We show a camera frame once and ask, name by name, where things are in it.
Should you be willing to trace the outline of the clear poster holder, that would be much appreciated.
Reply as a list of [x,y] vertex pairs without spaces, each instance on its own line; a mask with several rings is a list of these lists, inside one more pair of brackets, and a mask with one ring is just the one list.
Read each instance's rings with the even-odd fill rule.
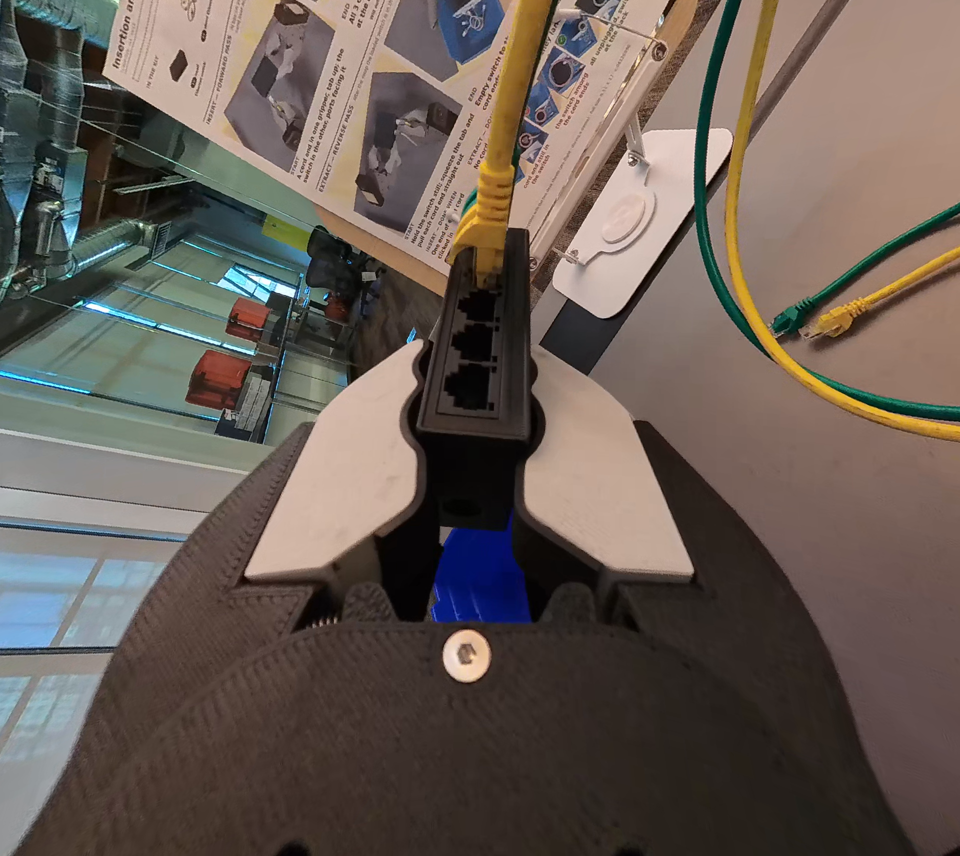
[[538,221],[532,221],[529,271],[535,276],[540,265],[552,250],[558,235],[570,216],[575,212],[584,194],[590,189],[594,178],[608,160],[625,132],[642,132],[639,111],[646,94],[653,86],[663,63],[668,58],[667,43],[654,38],[639,55],[627,73],[615,96],[607,103],[600,103],[605,110],[597,132],[574,158],[574,166],[568,177],[562,179],[557,200]]

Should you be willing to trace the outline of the white stand base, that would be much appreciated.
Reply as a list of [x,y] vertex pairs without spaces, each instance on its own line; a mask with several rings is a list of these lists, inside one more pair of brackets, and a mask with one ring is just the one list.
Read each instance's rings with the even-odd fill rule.
[[553,289],[600,320],[623,310],[693,209],[694,129],[644,134],[623,158],[554,271]]

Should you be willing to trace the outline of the black ethernet switch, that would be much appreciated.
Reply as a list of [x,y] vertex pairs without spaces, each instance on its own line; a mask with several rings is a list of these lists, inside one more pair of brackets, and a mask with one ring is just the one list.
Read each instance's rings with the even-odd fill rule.
[[501,272],[476,285],[476,251],[456,257],[430,337],[414,436],[441,526],[504,531],[534,436],[529,235],[507,231]]

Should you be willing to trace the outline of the large glass window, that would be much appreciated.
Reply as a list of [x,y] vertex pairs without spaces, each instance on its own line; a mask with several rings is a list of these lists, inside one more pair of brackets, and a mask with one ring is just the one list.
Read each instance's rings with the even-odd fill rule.
[[66,763],[122,634],[180,536],[2,526],[2,835]]

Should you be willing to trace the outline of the red storage case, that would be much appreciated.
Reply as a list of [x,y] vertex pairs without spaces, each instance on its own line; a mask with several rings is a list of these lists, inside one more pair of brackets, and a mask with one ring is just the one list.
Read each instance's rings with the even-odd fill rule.
[[257,344],[263,340],[271,310],[257,300],[239,296],[226,318],[224,331],[237,339]]
[[247,358],[204,351],[189,377],[185,402],[218,412],[235,410],[251,365]]

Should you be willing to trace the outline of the blue plastic bin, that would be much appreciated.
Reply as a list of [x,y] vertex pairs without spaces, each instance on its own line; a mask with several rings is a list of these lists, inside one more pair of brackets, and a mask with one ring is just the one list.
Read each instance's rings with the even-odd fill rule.
[[438,623],[529,624],[526,580],[513,551],[509,517],[502,529],[464,526],[446,534],[428,614]]

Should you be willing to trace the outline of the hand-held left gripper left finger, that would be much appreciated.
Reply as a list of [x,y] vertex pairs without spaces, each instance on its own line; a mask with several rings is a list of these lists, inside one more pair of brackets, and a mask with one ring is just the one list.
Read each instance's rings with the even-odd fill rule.
[[318,415],[253,549],[254,585],[428,584],[439,527],[409,409],[429,344],[414,339]]

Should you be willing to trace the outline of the small yellow sign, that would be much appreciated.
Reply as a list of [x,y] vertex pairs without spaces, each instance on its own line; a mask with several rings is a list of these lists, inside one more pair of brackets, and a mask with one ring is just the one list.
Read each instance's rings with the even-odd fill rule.
[[261,229],[264,237],[299,252],[307,251],[312,231],[311,227],[305,227],[271,214],[265,215]]

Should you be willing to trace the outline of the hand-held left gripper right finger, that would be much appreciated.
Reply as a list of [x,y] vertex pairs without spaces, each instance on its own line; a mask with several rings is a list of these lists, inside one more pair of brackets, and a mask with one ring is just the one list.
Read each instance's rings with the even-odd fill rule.
[[546,349],[532,360],[543,430],[517,513],[601,585],[689,583],[693,562],[629,411]]

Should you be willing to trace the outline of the printed instruction poster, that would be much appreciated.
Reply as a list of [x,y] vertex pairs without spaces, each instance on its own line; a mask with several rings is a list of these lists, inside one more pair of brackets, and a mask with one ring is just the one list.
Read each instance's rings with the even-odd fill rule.
[[[541,255],[680,0],[557,0],[510,226]],[[343,235],[446,274],[520,0],[119,0],[106,74],[299,192]]]

